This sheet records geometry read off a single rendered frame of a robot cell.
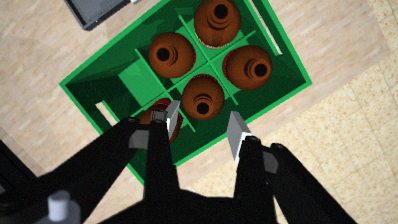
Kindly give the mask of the green divided crate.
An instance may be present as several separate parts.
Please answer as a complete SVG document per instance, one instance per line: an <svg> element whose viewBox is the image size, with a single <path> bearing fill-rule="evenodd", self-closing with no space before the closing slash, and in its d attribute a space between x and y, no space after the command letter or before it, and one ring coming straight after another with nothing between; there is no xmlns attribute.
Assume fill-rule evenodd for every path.
<svg viewBox="0 0 398 224"><path fill-rule="evenodd" d="M176 167L227 137L231 111L239 112L245 123L249 124L312 85L305 67L268 0L252 2L282 54L278 53L249 0L232 0L241 14L241 27L236 38L220 49L204 47L194 29L194 15L203 1L159 1L83 63L91 101L107 129L112 125L97 108L98 103L102 103L118 123L125 117L139 119L145 110L161 98L180 101L179 112L184 119L177 138L170 144L172 162ZM195 65L182 77L162 77L150 65L149 47L158 35L165 32L182 34L196 51ZM262 47L270 55L273 64L272 74L267 83L252 91L235 87L225 78L222 71L222 62L227 53L244 45ZM224 50L226 48L228 50ZM221 51L222 54L219 54ZM216 58L212 60L214 56ZM201 65L202 68L198 68ZM225 94L223 109L210 120L194 119L182 106L183 89L188 81L198 74L213 76ZM156 100L152 100L155 97ZM147 104L148 102L150 104Z"/></svg>

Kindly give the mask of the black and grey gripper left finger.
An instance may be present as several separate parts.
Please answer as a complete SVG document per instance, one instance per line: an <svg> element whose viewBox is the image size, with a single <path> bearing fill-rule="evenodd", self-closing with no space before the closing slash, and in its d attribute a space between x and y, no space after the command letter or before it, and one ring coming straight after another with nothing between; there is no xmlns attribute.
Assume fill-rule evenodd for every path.
<svg viewBox="0 0 398 224"><path fill-rule="evenodd" d="M0 193L0 224L84 224L147 145L142 224L189 224L169 141L179 106L152 110L150 124L125 117L54 170Z"/></svg>

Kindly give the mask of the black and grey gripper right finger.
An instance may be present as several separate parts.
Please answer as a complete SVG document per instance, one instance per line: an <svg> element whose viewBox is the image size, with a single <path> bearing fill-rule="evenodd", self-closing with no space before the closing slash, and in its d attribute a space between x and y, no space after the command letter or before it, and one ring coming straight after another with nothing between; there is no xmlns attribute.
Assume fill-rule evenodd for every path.
<svg viewBox="0 0 398 224"><path fill-rule="evenodd" d="M358 224L286 146L262 145L239 112L231 111L226 135L238 163L237 224L280 224L274 197L288 224Z"/></svg>

